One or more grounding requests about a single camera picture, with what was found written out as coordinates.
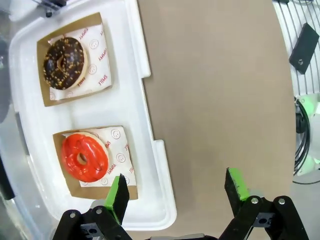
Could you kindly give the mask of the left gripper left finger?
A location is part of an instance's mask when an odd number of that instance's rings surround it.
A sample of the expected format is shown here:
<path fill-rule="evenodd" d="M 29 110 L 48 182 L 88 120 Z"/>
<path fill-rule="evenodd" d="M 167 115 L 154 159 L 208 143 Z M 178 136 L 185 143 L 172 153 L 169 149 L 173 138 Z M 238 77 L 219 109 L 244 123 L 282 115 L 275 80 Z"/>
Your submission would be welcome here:
<path fill-rule="evenodd" d="M 122 227 L 130 199 L 123 174 L 116 176 L 103 205 L 81 213 L 70 209 L 63 213 L 53 235 L 54 240 L 129 240 Z"/>

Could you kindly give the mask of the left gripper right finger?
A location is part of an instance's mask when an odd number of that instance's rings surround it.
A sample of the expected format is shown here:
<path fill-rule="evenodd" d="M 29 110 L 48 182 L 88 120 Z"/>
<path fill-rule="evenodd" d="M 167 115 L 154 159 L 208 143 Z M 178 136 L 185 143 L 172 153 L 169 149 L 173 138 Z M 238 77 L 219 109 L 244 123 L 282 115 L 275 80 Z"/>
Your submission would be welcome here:
<path fill-rule="evenodd" d="M 263 228 L 271 240 L 307 240 L 308 234 L 292 199 L 286 195 L 273 201 L 251 195 L 237 168 L 228 167 L 224 189 L 233 216 L 220 240 L 246 240 L 253 228 Z"/>

